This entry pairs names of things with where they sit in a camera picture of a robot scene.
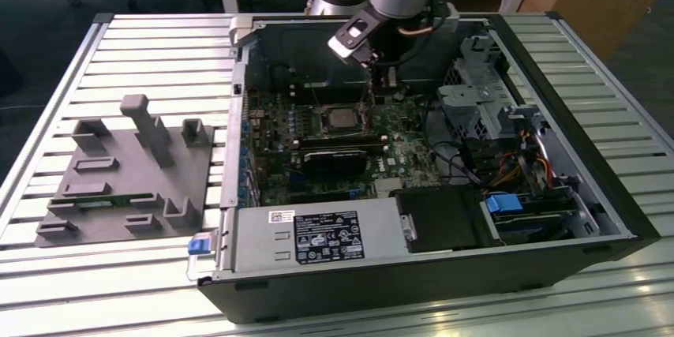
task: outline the red wire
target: red wire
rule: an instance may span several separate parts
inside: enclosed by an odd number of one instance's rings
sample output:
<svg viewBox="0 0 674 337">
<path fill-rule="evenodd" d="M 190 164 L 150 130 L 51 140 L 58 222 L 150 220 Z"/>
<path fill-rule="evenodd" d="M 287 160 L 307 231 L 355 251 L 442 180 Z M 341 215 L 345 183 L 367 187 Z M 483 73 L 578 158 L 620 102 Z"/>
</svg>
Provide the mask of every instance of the red wire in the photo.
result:
<svg viewBox="0 0 674 337">
<path fill-rule="evenodd" d="M 515 155 L 515 152 L 506 153 L 502 157 L 501 162 L 498 163 L 498 173 L 503 174 L 503 165 L 506 164 L 506 158 L 510 157 L 511 155 Z"/>
</svg>

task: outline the green circuit board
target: green circuit board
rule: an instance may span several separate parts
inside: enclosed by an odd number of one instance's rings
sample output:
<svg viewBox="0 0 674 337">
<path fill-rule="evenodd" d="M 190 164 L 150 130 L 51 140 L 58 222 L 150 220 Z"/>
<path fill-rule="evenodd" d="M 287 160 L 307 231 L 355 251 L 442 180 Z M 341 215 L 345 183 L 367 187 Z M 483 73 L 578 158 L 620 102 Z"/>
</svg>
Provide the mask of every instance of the green circuit board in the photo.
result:
<svg viewBox="0 0 674 337">
<path fill-rule="evenodd" d="M 363 117 L 367 127 L 358 130 L 327 130 L 326 107 L 358 109 L 355 103 L 330 106 L 298 106 L 283 95 L 251 98 L 252 149 L 256 154 L 262 205 L 294 204 L 299 199 L 355 200 L 377 197 L 374 182 L 399 178 L 402 187 L 439 183 L 437 165 L 429 154 L 421 129 L 422 110 L 415 99 L 370 106 Z M 367 157 L 362 174 L 322 180 L 303 178 L 299 162 L 302 153 L 293 149 L 293 141 L 351 135 L 385 135 L 387 150 Z"/>
</svg>

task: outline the floor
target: floor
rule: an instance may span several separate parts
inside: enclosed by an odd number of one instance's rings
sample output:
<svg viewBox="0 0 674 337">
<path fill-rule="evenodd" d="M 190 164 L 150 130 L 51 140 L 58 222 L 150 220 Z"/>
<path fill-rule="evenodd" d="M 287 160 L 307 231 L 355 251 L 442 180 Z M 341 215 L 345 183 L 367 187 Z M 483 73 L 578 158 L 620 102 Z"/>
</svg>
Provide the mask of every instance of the floor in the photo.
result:
<svg viewBox="0 0 674 337">
<path fill-rule="evenodd" d="M 240 0 L 255 12 L 297 12 L 306 0 Z M 130 13 L 127 0 L 0 0 L 0 52 L 23 85 L 0 97 L 0 182 L 22 150 L 96 13 Z M 136 0 L 138 13 L 222 12 L 219 0 Z M 607 65 L 674 135 L 674 0 L 658 0 Z M 0 93 L 8 77 L 2 77 Z"/>
</svg>

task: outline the chip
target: chip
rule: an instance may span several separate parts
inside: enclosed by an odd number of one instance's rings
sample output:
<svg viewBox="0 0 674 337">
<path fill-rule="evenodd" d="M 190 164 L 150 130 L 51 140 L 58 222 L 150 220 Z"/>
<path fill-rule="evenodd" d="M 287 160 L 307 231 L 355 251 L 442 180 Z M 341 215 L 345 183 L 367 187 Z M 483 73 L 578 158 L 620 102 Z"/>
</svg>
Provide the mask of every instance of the chip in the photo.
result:
<svg viewBox="0 0 674 337">
<path fill-rule="evenodd" d="M 335 108 L 327 113 L 331 129 L 351 129 L 358 126 L 358 115 L 353 108 Z"/>
</svg>

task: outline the white sticker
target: white sticker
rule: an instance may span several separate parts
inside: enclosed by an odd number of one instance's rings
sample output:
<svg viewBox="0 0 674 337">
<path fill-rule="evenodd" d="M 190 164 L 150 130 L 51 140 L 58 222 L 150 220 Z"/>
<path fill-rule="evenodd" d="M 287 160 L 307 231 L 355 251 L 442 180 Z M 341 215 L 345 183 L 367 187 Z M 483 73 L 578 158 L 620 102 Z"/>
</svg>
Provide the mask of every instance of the white sticker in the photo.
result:
<svg viewBox="0 0 674 337">
<path fill-rule="evenodd" d="M 270 211 L 270 224 L 271 223 L 290 223 L 295 217 L 295 210 L 289 211 Z"/>
</svg>

